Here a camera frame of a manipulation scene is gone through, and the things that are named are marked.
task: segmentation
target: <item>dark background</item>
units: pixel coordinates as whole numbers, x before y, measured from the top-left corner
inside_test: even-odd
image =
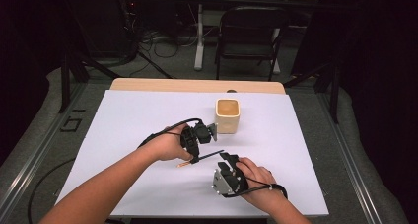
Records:
[[[376,3],[319,1],[361,2],[364,7]],[[383,0],[354,47],[347,49],[341,75],[341,87],[353,101],[362,144],[410,223],[418,223],[417,11],[418,0]],[[165,17],[155,23],[164,23]],[[71,39],[86,52],[75,22],[60,0],[0,0],[0,164],[41,107],[48,90],[45,76],[60,67],[62,42]],[[351,24],[351,15],[314,13],[293,72],[305,73],[327,61]]]

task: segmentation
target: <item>cup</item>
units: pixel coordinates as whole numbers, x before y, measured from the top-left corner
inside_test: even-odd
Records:
[[[218,99],[215,111],[218,133],[236,133],[240,121],[240,103],[235,99]]]

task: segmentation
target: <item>black device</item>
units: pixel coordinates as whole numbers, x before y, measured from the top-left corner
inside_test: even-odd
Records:
[[[218,166],[221,170],[215,170],[212,189],[219,195],[223,197],[236,197],[252,191],[268,188],[270,190],[279,189],[288,198],[286,189],[280,185],[266,184],[247,178],[243,171],[236,166],[236,163],[239,161],[238,155],[230,155],[229,153],[220,153],[219,155],[231,166],[228,166],[225,162],[219,162]],[[247,180],[259,183],[262,186],[248,188]]]
[[[213,140],[218,140],[217,138],[217,125],[216,123],[212,123],[209,124],[208,126],[206,126],[202,119],[200,118],[190,118],[187,120],[184,120],[182,122],[179,122],[173,126],[167,127],[165,129],[163,129],[162,131],[158,132],[158,133],[153,133],[150,136],[148,136],[138,147],[146,144],[147,142],[149,142],[151,139],[162,135],[164,133],[169,133],[170,130],[172,130],[173,128],[184,124],[184,123],[188,123],[191,121],[197,121],[196,125],[194,127],[191,126],[187,126],[183,129],[183,131],[181,132],[181,134],[178,134],[180,136],[180,144],[181,147],[185,148],[187,150],[188,153],[190,153],[191,155],[193,155],[193,159],[190,160],[189,162],[191,164],[197,163],[199,162],[199,145],[198,142],[200,144],[204,144],[204,143],[209,143],[213,137]]]

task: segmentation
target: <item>hand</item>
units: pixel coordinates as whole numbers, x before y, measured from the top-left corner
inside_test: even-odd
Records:
[[[276,180],[274,180],[270,171],[264,167],[257,167],[249,158],[240,158],[240,161],[237,162],[237,167],[243,171],[247,178],[266,184],[276,184]],[[249,179],[247,181],[249,188],[263,186]],[[275,211],[278,202],[287,201],[280,190],[270,190],[268,188],[244,194],[242,198],[270,215]]]
[[[150,152],[156,156],[156,161],[167,161],[175,158],[189,161],[193,159],[193,155],[184,150],[180,144],[180,135],[186,126],[188,126],[186,123],[179,125],[168,133],[155,137],[143,147],[150,148]]]

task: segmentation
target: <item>gray carpet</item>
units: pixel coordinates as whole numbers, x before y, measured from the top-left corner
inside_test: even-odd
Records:
[[[282,72],[279,75],[275,75],[273,81],[287,82],[291,79],[290,70],[301,37],[296,32],[289,33],[285,37],[282,45],[283,49],[278,57]],[[180,47],[176,50],[176,47],[172,44],[160,41],[158,44],[152,44],[148,52],[154,62],[176,78],[214,79],[214,45],[213,43],[211,44],[210,38],[208,38],[207,47],[205,48],[203,60],[205,64],[199,72],[193,70],[194,51],[194,46]],[[155,52],[164,55],[173,54],[173,56],[169,58],[158,57]],[[248,64],[247,62],[235,63],[227,61],[226,65],[228,67],[223,68],[221,79],[266,80],[266,72],[268,71],[268,66],[266,65],[254,67],[254,64]],[[126,77],[164,78],[163,75],[139,57],[128,64],[111,67],[110,69]],[[2,213],[2,215],[8,217],[4,219],[4,223],[28,223],[28,203],[35,184],[55,166],[76,157],[102,96],[110,85],[110,80],[98,70],[89,68],[89,73],[92,76],[92,80],[87,85],[72,84],[73,91],[78,90],[80,97],[73,98],[73,104],[70,106],[69,111],[63,115],[57,114],[60,106],[59,71],[54,71],[49,75],[51,88],[47,100],[45,100],[42,109],[20,143],[16,146],[16,149],[0,168],[0,180],[2,181],[0,184],[0,195],[3,200],[9,194],[8,192],[12,191],[9,187],[15,177],[28,163],[31,155],[39,148],[39,144],[45,143],[45,136],[51,134],[50,139],[47,141],[48,150],[45,151],[45,156],[42,158],[34,176],[31,177],[32,180],[28,186],[22,187],[22,191],[19,192],[21,196],[18,195],[14,199],[16,202],[11,203],[8,213]],[[314,79],[310,79],[301,83],[298,87],[286,90],[294,104],[330,213],[326,217],[312,218],[312,222],[372,223],[365,215],[362,202],[359,201],[359,195],[353,186],[347,167],[342,159],[343,156],[339,148],[341,141],[335,135],[334,124],[329,121],[329,115],[323,108],[321,97],[315,94],[312,89],[313,82]],[[367,190],[371,194],[381,223],[407,223],[397,200],[382,185],[373,165],[362,149],[356,121],[351,110],[350,98],[342,90],[339,98],[338,116],[340,121],[338,128],[341,129],[345,142],[353,153],[354,161],[367,185]],[[70,117],[70,121],[65,125],[68,117]],[[50,132],[50,128],[54,124],[58,124],[58,126],[56,129],[52,127],[53,132]],[[66,131],[75,128],[77,128],[75,131]],[[31,209],[34,222],[39,220],[53,206],[57,198],[56,192],[65,183],[71,166],[72,163],[70,162],[58,168],[47,176],[37,188]],[[219,223],[229,222],[228,220],[223,220]]]

